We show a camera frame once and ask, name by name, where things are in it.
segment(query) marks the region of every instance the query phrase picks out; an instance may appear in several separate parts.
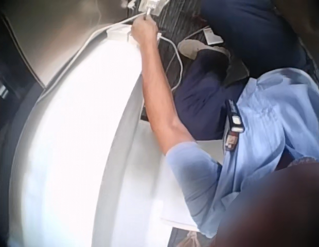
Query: leg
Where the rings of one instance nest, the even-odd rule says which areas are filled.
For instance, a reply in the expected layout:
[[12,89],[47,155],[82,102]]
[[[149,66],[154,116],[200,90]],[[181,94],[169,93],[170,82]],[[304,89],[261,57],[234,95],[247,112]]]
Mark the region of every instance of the leg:
[[225,88],[229,60],[223,53],[198,52],[174,102],[179,118],[196,140],[222,139],[226,121],[225,100],[238,100],[247,80]]
[[202,15],[242,59],[251,77],[283,67],[309,72],[297,34],[275,14],[270,0],[203,0]]

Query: curved white panel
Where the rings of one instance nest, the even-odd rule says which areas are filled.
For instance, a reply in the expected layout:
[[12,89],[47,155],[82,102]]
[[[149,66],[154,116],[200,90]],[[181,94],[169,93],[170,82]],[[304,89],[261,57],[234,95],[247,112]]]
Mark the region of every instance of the curved white panel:
[[11,243],[91,246],[95,214],[102,210],[97,209],[100,187],[111,201],[102,217],[113,225],[142,103],[140,72],[135,46],[104,41],[36,105],[12,167]]

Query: white cord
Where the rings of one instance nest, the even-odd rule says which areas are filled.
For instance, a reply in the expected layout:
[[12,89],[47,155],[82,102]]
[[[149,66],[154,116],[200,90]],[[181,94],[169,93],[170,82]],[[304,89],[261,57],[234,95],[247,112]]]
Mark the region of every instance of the white cord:
[[179,56],[179,52],[178,52],[178,49],[176,48],[176,45],[175,45],[171,40],[169,40],[169,39],[167,39],[167,38],[165,38],[165,37],[163,37],[163,36],[161,36],[160,38],[161,38],[162,40],[165,40],[165,41],[169,42],[171,45],[173,45],[173,48],[174,48],[174,50],[175,50],[176,57],[178,58],[179,63],[180,63],[180,77],[179,77],[179,81],[178,81],[178,83],[171,89],[171,91],[174,91],[174,90],[180,85],[180,83],[181,83],[182,72],[183,72],[184,67],[183,67],[183,65],[182,65],[182,61],[181,61],[181,58],[180,58],[180,56]]
[[72,60],[68,63],[68,65],[66,66],[66,68],[61,72],[61,74],[58,76],[58,78],[55,80],[55,82],[53,83],[52,86],[50,86],[49,88],[47,88],[43,94],[39,97],[39,99],[37,100],[36,103],[39,103],[41,100],[43,100],[47,95],[49,95],[53,89],[56,87],[56,85],[59,83],[59,81],[61,80],[61,78],[63,77],[63,75],[67,72],[67,70],[72,66],[72,64],[76,61],[76,59],[79,57],[79,55],[81,55],[81,53],[85,50],[86,46],[89,44],[89,42],[98,34],[100,34],[101,32],[111,28],[111,27],[115,27],[116,25],[120,25],[126,22],[129,22],[131,20],[136,19],[138,16],[140,15],[145,15],[145,13],[141,13],[141,14],[137,14],[133,17],[130,17],[124,21],[109,25],[109,26],[105,26],[102,28],[97,29],[96,31],[94,31],[91,36],[87,39],[87,41],[83,44],[83,46],[77,51],[77,53],[73,56]]
[[[197,30],[196,32],[193,32],[192,34],[188,35],[187,37],[185,37],[183,40],[187,40],[189,39],[190,37],[194,36],[195,34],[198,34],[199,32],[203,31],[204,29],[208,28],[209,26],[206,26],[206,27],[203,27],[199,30]],[[169,67],[173,61],[173,59],[175,58],[175,56],[177,56],[178,60],[179,60],[179,63],[180,63],[180,66],[181,66],[181,70],[180,70],[180,78],[179,78],[179,81],[178,83],[171,89],[171,91],[174,91],[176,90],[176,88],[180,85],[181,83],[181,80],[182,80],[182,73],[183,73],[183,65],[182,65],[182,61],[181,61],[181,58],[179,56],[179,52],[178,52],[178,49],[176,48],[176,45],[169,39],[165,38],[165,37],[161,37],[161,39],[165,40],[165,41],[168,41],[169,43],[171,43],[173,45],[173,48],[175,50],[175,54],[172,56],[168,66],[166,67],[166,70],[165,70],[165,73],[167,74],[168,73],[168,70],[169,70]]]

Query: white sneaker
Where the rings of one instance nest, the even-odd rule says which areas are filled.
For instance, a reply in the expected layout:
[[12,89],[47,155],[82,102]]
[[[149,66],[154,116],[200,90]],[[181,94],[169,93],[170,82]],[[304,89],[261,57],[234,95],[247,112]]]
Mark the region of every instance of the white sneaker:
[[228,58],[230,57],[229,51],[226,50],[225,48],[219,47],[219,46],[211,47],[211,46],[203,44],[201,41],[198,41],[198,40],[183,40],[178,44],[179,52],[185,57],[188,57],[193,60],[196,58],[197,53],[200,50],[204,50],[204,49],[215,50],[225,54]]

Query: light blue shirt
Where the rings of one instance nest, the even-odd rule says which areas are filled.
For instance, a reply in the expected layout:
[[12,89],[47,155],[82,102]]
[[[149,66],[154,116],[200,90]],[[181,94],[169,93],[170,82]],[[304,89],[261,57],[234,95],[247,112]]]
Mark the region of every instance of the light blue shirt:
[[308,74],[284,68],[251,78],[237,106],[245,132],[222,166],[194,142],[166,155],[192,218],[209,238],[239,192],[275,170],[284,148],[295,159],[319,161],[319,90]]

